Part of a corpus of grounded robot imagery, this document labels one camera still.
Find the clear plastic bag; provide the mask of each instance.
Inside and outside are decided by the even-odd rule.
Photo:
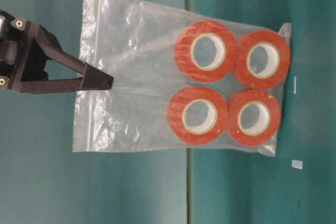
[[[225,100],[233,92],[246,89],[231,72],[218,81],[203,83],[190,78],[176,65],[176,40],[187,27],[200,20],[214,19],[138,0],[84,0],[80,59],[112,75],[114,83],[108,91],[77,93],[74,152],[140,152],[199,147],[275,155],[276,134],[266,143],[251,147],[239,144],[223,131],[214,141],[195,146],[181,141],[172,130],[167,120],[167,108],[174,95],[183,88],[207,87],[220,93]],[[235,38],[252,31],[267,30],[216,21],[228,27]],[[284,24],[279,34],[289,43],[291,25]],[[205,40],[199,47],[199,55],[208,56],[211,50],[213,44]],[[207,64],[208,58],[200,57],[199,64]],[[256,68],[262,65],[258,57],[253,64]],[[283,83],[267,90],[280,105]],[[199,123],[209,114],[207,107],[201,105],[190,109],[191,124]]]

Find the tape roll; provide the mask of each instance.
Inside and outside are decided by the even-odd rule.
[[[263,71],[255,72],[250,67],[251,53],[263,47],[268,61]],[[255,31],[243,35],[237,42],[237,60],[234,76],[252,89],[269,89],[279,84],[287,75],[290,65],[290,50],[286,41],[273,31]]]
[[[277,132],[281,121],[281,109],[277,100],[266,91],[239,91],[232,94],[227,103],[227,132],[239,144],[257,146],[268,141]],[[253,126],[243,127],[243,112],[250,105],[258,107],[258,120]]]
[[[200,66],[194,57],[194,47],[201,38],[209,38],[215,44],[217,53],[208,66]],[[223,78],[233,68],[237,55],[233,33],[214,20],[194,23],[178,37],[174,46],[177,66],[190,78],[200,82],[213,82]]]
[[[195,102],[208,106],[206,120],[198,126],[188,126],[185,121],[187,109]],[[220,136],[227,122],[227,105],[215,90],[192,86],[180,90],[172,98],[167,109],[167,120],[183,142],[192,145],[208,144]]]

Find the screw hole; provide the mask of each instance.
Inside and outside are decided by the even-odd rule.
[[[16,22],[16,26],[17,26],[17,27],[22,27],[22,24],[23,24],[23,23],[22,23],[22,21],[20,21],[20,20]]]

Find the small white label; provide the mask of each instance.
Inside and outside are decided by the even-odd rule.
[[[301,160],[292,160],[292,167],[295,169],[303,169],[303,162]]]
[[[294,94],[296,94],[296,76],[294,76]]]

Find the teal floor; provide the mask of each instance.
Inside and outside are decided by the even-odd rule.
[[[148,0],[184,8],[184,0]],[[82,0],[1,0],[78,55]],[[68,74],[49,66],[54,77]],[[75,94],[0,90],[0,223],[181,223],[186,150],[72,153]]]
[[[0,8],[44,25],[77,55],[81,3],[1,0]],[[187,0],[187,7],[274,30],[293,23],[277,157],[191,150],[190,223],[335,223],[336,1]],[[0,90],[0,223],[186,223],[186,151],[74,154],[74,101]]]
[[[277,157],[192,150],[191,223],[335,223],[336,1],[188,0],[187,5],[200,14],[274,30],[293,24]],[[303,169],[292,168],[292,159],[303,161]]]

